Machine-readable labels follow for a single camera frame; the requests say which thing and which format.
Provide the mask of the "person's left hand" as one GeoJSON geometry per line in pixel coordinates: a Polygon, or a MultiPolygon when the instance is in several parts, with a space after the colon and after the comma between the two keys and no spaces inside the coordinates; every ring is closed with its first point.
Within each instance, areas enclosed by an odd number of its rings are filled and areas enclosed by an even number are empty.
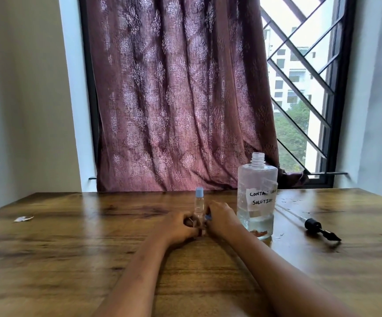
{"type": "Polygon", "coordinates": [[[162,221],[157,224],[150,236],[157,243],[168,248],[173,245],[178,245],[184,241],[196,238],[199,236],[199,228],[189,227],[184,224],[186,219],[191,219],[194,215],[192,210],[188,211],[173,211],[168,213],[162,221]]]}

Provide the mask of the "person's right hand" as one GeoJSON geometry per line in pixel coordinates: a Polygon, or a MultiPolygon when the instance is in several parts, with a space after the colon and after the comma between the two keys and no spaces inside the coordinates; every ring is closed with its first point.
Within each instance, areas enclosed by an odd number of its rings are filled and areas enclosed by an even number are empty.
{"type": "Polygon", "coordinates": [[[206,219],[208,233],[223,240],[230,240],[244,228],[233,209],[225,202],[210,201],[207,215],[211,218],[206,219]]]}

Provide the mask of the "small clear bottle blue cap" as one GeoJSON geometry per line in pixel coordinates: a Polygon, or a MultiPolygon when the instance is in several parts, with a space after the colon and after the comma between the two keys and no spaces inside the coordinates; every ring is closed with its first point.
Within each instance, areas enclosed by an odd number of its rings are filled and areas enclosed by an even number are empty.
{"type": "Polygon", "coordinates": [[[204,203],[204,189],[197,187],[195,190],[193,227],[198,228],[199,236],[205,234],[206,208],[204,203]]]}

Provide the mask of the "person's right forearm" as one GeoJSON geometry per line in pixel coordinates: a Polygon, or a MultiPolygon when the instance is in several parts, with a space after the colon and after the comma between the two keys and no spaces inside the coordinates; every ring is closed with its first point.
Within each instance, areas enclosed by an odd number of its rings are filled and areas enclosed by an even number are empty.
{"type": "Polygon", "coordinates": [[[314,283],[248,232],[239,222],[210,228],[243,261],[280,317],[357,317],[341,301],[314,283]]]}

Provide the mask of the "person's left forearm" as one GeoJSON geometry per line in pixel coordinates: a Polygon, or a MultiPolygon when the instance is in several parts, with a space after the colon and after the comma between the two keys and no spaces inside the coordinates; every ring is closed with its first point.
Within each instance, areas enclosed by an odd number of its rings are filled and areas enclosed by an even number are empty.
{"type": "Polygon", "coordinates": [[[166,233],[151,234],[92,317],[151,317],[158,274],[169,246],[166,233]]]}

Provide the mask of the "large clear labelled bottle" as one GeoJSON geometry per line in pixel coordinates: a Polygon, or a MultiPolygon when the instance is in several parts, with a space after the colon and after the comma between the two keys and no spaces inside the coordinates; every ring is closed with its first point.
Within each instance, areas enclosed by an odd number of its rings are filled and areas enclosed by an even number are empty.
{"type": "Polygon", "coordinates": [[[237,174],[236,215],[257,239],[268,239],[273,234],[278,168],[267,164],[264,153],[254,152],[237,174]]]}

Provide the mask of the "black pump dispenser with tube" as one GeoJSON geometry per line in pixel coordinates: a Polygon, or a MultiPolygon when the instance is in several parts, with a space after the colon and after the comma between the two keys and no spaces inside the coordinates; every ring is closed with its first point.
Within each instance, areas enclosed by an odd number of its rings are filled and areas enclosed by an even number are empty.
{"type": "Polygon", "coordinates": [[[321,234],[326,240],[332,242],[341,242],[341,239],[333,232],[323,229],[321,223],[314,218],[306,218],[299,214],[292,212],[291,210],[280,206],[279,204],[275,204],[275,210],[281,212],[287,212],[297,218],[299,221],[303,223],[304,228],[309,234],[321,234]]]}

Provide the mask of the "maroon patterned curtain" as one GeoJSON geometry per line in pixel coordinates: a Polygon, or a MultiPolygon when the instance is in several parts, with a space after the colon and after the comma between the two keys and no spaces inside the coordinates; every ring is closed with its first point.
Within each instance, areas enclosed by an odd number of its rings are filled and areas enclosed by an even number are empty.
{"type": "Polygon", "coordinates": [[[236,189],[280,168],[259,0],[85,0],[99,110],[97,190],[236,189]]]}

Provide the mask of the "black window frame with grille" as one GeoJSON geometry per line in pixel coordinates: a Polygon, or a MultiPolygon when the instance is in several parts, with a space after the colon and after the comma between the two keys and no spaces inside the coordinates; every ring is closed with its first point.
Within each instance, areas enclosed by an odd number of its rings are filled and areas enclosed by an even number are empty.
{"type": "MultiPolygon", "coordinates": [[[[87,8],[79,0],[96,166],[99,110],[87,8]]],[[[280,168],[333,186],[355,0],[259,0],[280,168]]]]}

